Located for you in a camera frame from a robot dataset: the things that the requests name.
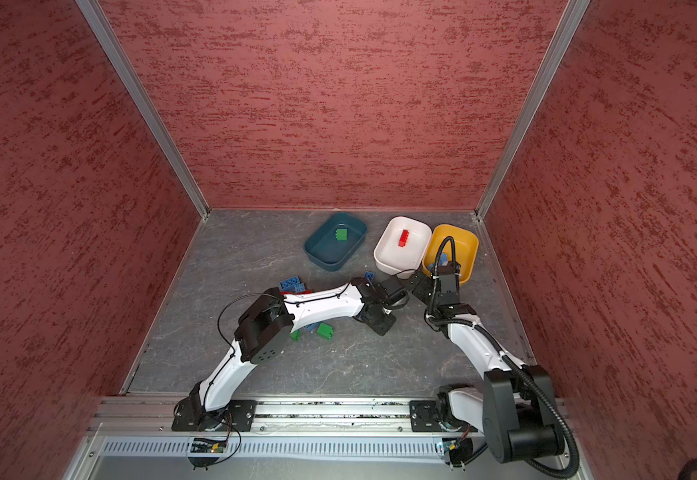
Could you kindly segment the red long lego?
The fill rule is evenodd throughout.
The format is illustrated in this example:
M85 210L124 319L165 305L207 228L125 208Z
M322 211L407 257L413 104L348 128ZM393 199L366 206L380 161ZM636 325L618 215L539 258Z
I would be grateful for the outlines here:
M402 230L397 244L399 248L404 248L406 246L409 236L410 232L407 229Z

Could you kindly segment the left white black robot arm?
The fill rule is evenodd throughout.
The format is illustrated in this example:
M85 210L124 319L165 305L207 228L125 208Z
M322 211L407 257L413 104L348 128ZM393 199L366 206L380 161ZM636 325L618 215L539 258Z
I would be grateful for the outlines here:
M400 280L378 284L353 278L336 288L312 293L282 293L270 288L240 315L228 352L206 379L178 403L174 422L188 428L228 407L236 389L256 366L276 358L292 334L318 323L350 318L384 336L396 322L393 314L408 302Z

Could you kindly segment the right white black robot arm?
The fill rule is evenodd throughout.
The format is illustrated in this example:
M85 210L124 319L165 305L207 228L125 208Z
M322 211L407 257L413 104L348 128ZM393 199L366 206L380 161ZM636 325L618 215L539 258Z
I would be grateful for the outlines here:
M440 389L441 421L480 432L500 463L538 466L540 458L562 454L571 432L562 427L547 372L524 363L487 331L475 310L460 301L452 275L416 272L403 284L424 303L423 319L465 354L481 378L478 388Z

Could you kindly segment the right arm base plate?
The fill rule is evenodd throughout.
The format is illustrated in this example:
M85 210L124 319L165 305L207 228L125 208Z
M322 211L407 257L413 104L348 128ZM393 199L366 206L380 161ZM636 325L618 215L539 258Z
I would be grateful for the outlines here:
M464 421L445 417L436 400L411 400L408 407L410 426L414 433L463 433L468 429L478 432L478 429Z

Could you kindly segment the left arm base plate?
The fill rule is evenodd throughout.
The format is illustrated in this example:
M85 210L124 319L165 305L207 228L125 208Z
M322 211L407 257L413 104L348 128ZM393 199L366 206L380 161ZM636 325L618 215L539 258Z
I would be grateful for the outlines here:
M192 397L186 397L174 408L173 432L220 432L230 429L248 432L256 416L258 402L254 400L232 400L228 406L205 412Z

